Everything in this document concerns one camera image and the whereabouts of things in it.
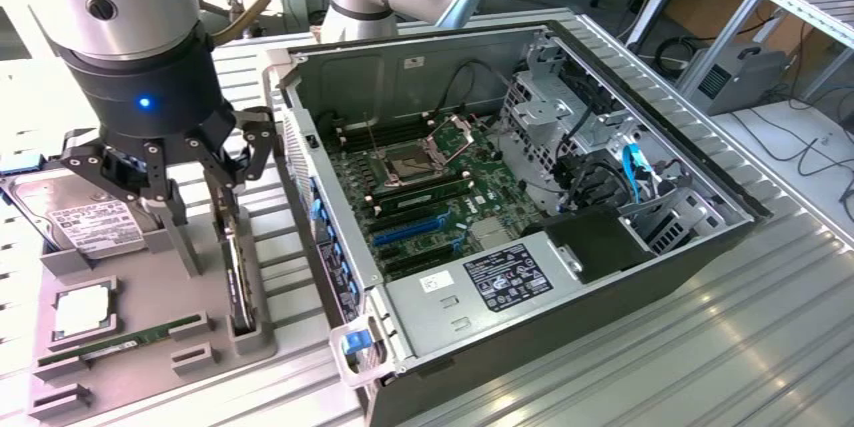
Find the gray equipment box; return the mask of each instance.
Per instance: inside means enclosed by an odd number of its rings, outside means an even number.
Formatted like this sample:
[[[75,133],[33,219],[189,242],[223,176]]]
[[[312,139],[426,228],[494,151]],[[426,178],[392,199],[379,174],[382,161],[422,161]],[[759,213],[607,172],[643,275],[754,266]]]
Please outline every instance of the gray equipment box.
[[[558,23],[267,56],[371,425],[662,298],[770,215]]]
[[[679,80],[689,78],[709,49],[701,49]],[[697,90],[687,95],[691,104],[706,115],[726,114],[757,105],[762,94],[778,83],[786,65],[786,54],[769,50],[755,42],[723,48]]]

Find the blue pcie slot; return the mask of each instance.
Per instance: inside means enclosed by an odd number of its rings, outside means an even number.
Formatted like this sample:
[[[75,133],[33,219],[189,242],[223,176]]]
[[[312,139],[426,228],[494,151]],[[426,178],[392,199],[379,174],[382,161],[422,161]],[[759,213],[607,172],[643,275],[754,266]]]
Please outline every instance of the blue pcie slot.
[[[442,229],[450,215],[451,211],[448,210],[444,214],[435,216],[432,219],[423,220],[416,224],[408,225],[398,230],[392,230],[386,234],[375,235],[374,246],[379,247],[380,245],[398,242],[399,240],[406,240],[416,235]]]

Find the metal shelf rack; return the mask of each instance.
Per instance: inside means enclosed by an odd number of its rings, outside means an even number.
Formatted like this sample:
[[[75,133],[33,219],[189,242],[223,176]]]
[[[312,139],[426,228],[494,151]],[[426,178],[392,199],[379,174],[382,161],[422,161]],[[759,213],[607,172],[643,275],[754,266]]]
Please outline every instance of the metal shelf rack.
[[[695,69],[687,74],[687,77],[681,81],[679,91],[686,94],[691,92],[699,86],[711,66],[714,65],[718,54],[731,42],[735,37],[745,21],[753,15],[757,9],[757,5],[762,0],[745,0],[739,6],[730,22],[727,23],[718,39],[715,40],[707,54],[699,60],[699,64]],[[769,0],[789,14],[797,16],[810,24],[814,28],[821,30],[831,38],[834,38],[842,45],[847,47],[846,51],[837,57],[834,62],[825,68],[818,78],[813,81],[810,86],[805,89],[802,95],[809,98],[810,95],[818,90],[822,83],[833,75],[839,66],[851,57],[854,53],[854,0]],[[761,42],[774,31],[774,28],[779,24],[785,16],[777,14],[777,18],[769,22],[766,27],[759,31],[754,40]]]

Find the ram module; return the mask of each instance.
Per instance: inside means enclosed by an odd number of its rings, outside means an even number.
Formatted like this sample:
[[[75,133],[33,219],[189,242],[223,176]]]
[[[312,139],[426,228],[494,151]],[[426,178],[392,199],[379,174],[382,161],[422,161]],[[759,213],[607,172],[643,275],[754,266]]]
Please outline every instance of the ram module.
[[[160,340],[168,339],[171,329],[192,324],[193,322],[199,322],[200,320],[201,317],[199,317],[199,315],[191,315],[172,322],[167,322],[165,324],[151,327],[145,330],[131,332],[99,342],[93,342],[88,345],[75,347],[72,349],[61,351],[57,354],[40,358],[37,360],[37,365],[39,367],[44,367],[45,365],[55,364],[56,362],[61,362],[63,360],[71,359],[73,357],[95,359],[97,357],[103,357],[109,353],[121,352],[123,350],[127,350],[129,348],[153,344]]]

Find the pcie slot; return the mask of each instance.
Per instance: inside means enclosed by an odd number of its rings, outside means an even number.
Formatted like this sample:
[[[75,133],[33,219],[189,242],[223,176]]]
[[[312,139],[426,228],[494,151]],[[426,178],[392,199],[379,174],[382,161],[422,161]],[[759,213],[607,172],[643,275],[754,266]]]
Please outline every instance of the pcie slot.
[[[382,245],[391,244],[392,242],[410,239],[416,235],[443,229],[450,215],[451,211],[448,210],[444,214],[435,216],[432,219],[422,220],[420,222],[392,230],[391,232],[375,235],[374,246],[379,247]]]
[[[430,250],[419,252],[415,255],[411,255],[410,257],[388,262],[386,264],[386,273],[395,274],[406,269],[428,266],[432,263],[450,258],[455,252],[456,249],[454,248],[454,244],[435,247]]]
[[[387,230],[399,225],[424,219],[438,213],[439,209],[436,207],[419,207],[418,209],[412,209],[391,217],[376,219],[376,221],[368,225],[367,230],[370,233],[379,232],[380,230]]]

